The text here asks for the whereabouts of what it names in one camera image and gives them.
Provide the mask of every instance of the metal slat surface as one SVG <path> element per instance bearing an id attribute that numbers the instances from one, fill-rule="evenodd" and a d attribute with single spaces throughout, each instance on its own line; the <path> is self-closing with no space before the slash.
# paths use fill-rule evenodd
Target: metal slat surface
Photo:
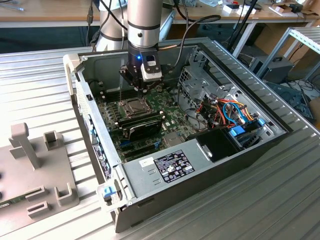
<path id="1" fill-rule="evenodd" d="M 320 54 L 320 27 L 294 27 L 289 34 Z"/>
<path id="2" fill-rule="evenodd" d="M 97 202 L 95 190 L 98 183 L 77 121 L 72 114 L 68 117 L 61 114 L 69 112 L 67 109 L 70 102 L 66 99 L 67 86 L 40 88 L 42 91 L 45 90 L 45 93 L 37 92 L 34 98 L 31 94 L 25 93 L 35 89 L 20 92 L 24 94 L 18 92 L 0 94 L 0 106 L 13 106 L 8 112 L 11 119 L 15 117 L 21 119 L 19 112 L 29 116 L 25 120 L 30 121 L 34 126 L 30 129 L 31 136 L 38 136 L 52 129 L 63 133 L 81 200 L 78 206 L 17 230 L 6 235 L 4 239 L 52 239 L 57 236 L 63 239 L 103 238 L 107 240 L 319 239 L 320 139 L 318 132 L 305 123 L 293 109 L 288 108 L 288 105 L 275 96 L 266 85 L 257 81 L 246 67 L 226 53 L 221 46 L 208 38 L 190 39 L 187 43 L 200 41 L 219 55 L 222 62 L 254 90 L 273 111 L 282 116 L 282 119 L 294 130 L 291 136 L 268 151 L 253 166 L 167 209 L 152 219 L 125 232 L 115 234 L 111 216 L 101 212 Z M 166 45 L 173 43 L 175 42 L 167 41 Z M 43 59 L 44 54 L 41 53 L 39 57 Z M 3 59 L 5 58 L 0 56 L 0 65 Z M 13 69 L 19 68 L 22 61 L 15 61 L 14 64 L 18 66 L 13 66 Z M 48 76 L 48 73 L 43 71 L 41 74 Z M 211 66 L 211 71 L 212 74 L 218 73 L 214 66 Z M 36 85 L 41 81 L 41 74 L 35 75 L 37 81 L 29 81 L 32 75 L 26 74 L 25 77 L 21 77 L 13 71 L 11 74 L 6 71 L 4 76 L 0 71 L 0 82 L 11 79 L 23 84 Z M 220 73 L 218 76 L 220 81 L 226 83 L 225 76 Z M 21 106 L 15 106 L 13 101 L 20 103 Z M 42 125 L 36 109 L 43 110 L 47 107 L 53 108 L 45 110 L 44 116 L 51 117 L 48 117 L 45 125 Z M 31 113 L 35 113 L 36 116 L 30 117 Z M 4 134 L 0 136 L 0 143 L 7 141 Z"/>

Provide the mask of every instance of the aluminum profile table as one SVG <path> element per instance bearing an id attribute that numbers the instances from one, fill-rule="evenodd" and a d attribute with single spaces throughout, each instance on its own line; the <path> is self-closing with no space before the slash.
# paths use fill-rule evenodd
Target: aluminum profile table
<path id="1" fill-rule="evenodd" d="M 97 179 L 72 110 L 62 64 L 64 54 L 90 49 L 0 55 L 1 144 L 7 144 L 10 123 L 26 122 L 31 137 L 52 129 L 62 132 L 80 196 L 78 206 L 3 239 L 319 239 L 320 133 L 218 43 L 208 38 L 186 41 L 198 42 L 289 124 L 292 135 L 251 167 L 116 234 L 95 195 Z M 216 67 L 210 71 L 220 82 L 227 81 Z"/>
<path id="2" fill-rule="evenodd" d="M 294 37 L 298 42 L 306 45 L 316 53 L 320 54 L 320 27 L 289 27 L 285 33 L 283 34 L 282 38 L 276 44 L 274 49 L 272 50 L 269 57 L 266 59 L 264 64 L 261 66 L 259 71 L 256 75 L 261 78 L 263 73 L 268 68 L 270 62 L 274 59 L 277 52 L 283 47 L 285 42 L 288 40 L 289 37 Z M 286 54 L 284 55 L 287 57 L 289 53 L 293 50 L 296 44 L 293 44 L 291 48 L 288 49 Z M 306 79 L 310 78 L 312 74 L 320 67 L 320 62 L 314 66 L 314 68 L 305 76 Z"/>

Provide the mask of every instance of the motherboard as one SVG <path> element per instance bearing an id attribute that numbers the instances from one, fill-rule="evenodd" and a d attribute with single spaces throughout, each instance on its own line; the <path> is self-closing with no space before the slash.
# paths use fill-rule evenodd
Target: motherboard
<path id="1" fill-rule="evenodd" d="M 153 89 L 141 99 L 136 96 L 131 90 L 95 98 L 123 162 L 183 143 L 198 131 L 167 89 Z"/>

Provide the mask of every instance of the white sticker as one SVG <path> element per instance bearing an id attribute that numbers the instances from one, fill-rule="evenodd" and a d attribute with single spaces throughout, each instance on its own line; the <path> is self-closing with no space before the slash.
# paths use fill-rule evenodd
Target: white sticker
<path id="1" fill-rule="evenodd" d="M 192 166 L 187 166 L 184 170 L 189 170 L 189 169 L 192 169 Z"/>
<path id="2" fill-rule="evenodd" d="M 151 157 L 148 157 L 146 159 L 140 160 L 139 163 L 140 163 L 141 167 L 144 168 L 146 166 L 149 166 L 149 165 L 153 164 L 154 163 L 154 158 L 151 156 Z"/>

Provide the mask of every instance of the cardboard box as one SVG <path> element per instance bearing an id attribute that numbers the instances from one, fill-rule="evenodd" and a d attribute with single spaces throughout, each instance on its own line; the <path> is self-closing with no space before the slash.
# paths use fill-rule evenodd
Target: cardboard box
<path id="1" fill-rule="evenodd" d="M 313 99 L 309 102 L 310 110 L 316 119 L 314 124 L 317 129 L 320 129 L 320 97 Z"/>
<path id="2" fill-rule="evenodd" d="M 320 0 L 314 0 L 309 10 L 320 15 Z"/>
<path id="3" fill-rule="evenodd" d="M 243 11 L 242 11 L 242 7 L 243 7 L 243 6 L 240 6 L 240 7 L 239 7 L 238 11 L 236 11 L 236 14 L 240 15 L 240 14 L 241 14 L 241 12 L 242 12 L 242 16 L 244 16 L 244 15 L 246 15 L 246 14 L 247 14 L 247 12 L 248 12 L 248 10 L 249 10 L 250 6 L 244 6 Z M 255 14 L 255 13 L 256 13 L 256 11 L 257 11 L 257 10 L 252 9 L 252 11 L 251 11 L 251 13 L 250 13 L 250 14 Z"/>
<path id="4" fill-rule="evenodd" d="M 235 14 L 239 9 L 238 4 L 226 4 L 223 6 L 222 10 L 228 14 Z"/>
<path id="5" fill-rule="evenodd" d="M 290 13 L 292 10 L 291 7 L 288 7 L 287 5 L 272 6 L 272 9 L 280 14 Z"/>
<path id="6" fill-rule="evenodd" d="M 304 11 L 309 11 L 312 7 L 312 5 L 317 1 L 317 0 L 296 0 L 299 4 L 303 5 Z"/>

